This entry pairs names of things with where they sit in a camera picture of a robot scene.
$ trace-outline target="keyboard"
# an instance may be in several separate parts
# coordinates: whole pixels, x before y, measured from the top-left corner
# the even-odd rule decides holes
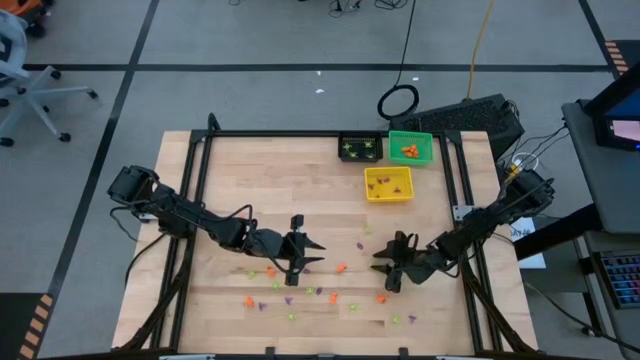
[[[594,258],[615,307],[640,307],[640,252],[601,252]]]

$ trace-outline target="computer monitor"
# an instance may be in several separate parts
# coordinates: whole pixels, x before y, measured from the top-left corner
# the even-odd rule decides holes
[[[609,85],[584,108],[600,146],[640,151],[640,65]]]

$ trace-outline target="monitor screen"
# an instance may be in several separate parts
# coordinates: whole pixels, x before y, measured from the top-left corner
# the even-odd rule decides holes
[[[640,89],[636,89],[626,99],[620,101],[607,112],[607,117],[637,118],[640,120]]]
[[[613,135],[640,142],[640,90],[609,110],[607,118],[611,120]]]

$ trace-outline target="chair leg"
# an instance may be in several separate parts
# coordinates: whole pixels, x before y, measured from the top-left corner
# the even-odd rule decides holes
[[[38,76],[33,80],[32,83],[28,85],[29,90],[36,91],[38,89],[44,88],[49,78],[51,77],[51,73],[55,69],[53,66],[47,66]]]
[[[24,116],[24,114],[25,107],[23,106],[23,104],[16,104],[16,107],[11,109],[9,115],[4,118],[4,121],[0,122],[0,137],[3,137],[9,131],[9,129],[11,129],[13,125],[15,125],[15,123]]]
[[[29,105],[31,105],[31,108],[33,108],[33,110],[36,112],[36,114],[38,114],[38,116],[40,117],[40,120],[42,120],[42,122],[47,125],[47,127],[49,128],[49,130],[51,130],[51,132],[53,133],[53,135],[56,136],[56,138],[61,139],[62,138],[62,134],[58,131],[58,129],[56,129],[56,127],[53,125],[53,122],[51,122],[51,118],[49,117],[49,115],[47,115],[47,113],[44,111],[42,105],[40,105],[34,98],[29,97],[28,98],[29,101]]]
[[[89,96],[93,97],[92,94],[96,94],[92,88],[88,86],[76,86],[70,88],[61,88],[61,89],[47,89],[47,90],[36,90],[31,92],[31,96],[34,96],[37,99],[51,99],[56,97],[62,97],[70,94],[76,93],[86,93]]]

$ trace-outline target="yellow cable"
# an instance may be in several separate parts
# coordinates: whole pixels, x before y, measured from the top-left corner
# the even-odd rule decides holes
[[[473,49],[473,57],[471,58],[471,71],[469,72],[469,87],[467,88],[467,101],[471,101],[471,88],[473,87],[473,70],[476,67],[476,55],[478,55],[478,47],[480,47],[480,41],[482,40],[482,36],[484,35],[484,29],[487,28],[487,23],[489,22],[489,16],[491,15],[491,9],[493,9],[493,3],[495,0],[491,0],[489,3],[489,8],[487,9],[487,14],[484,16],[484,21],[482,22],[482,28],[480,28],[480,34],[478,34],[478,40],[476,40],[476,47]]]

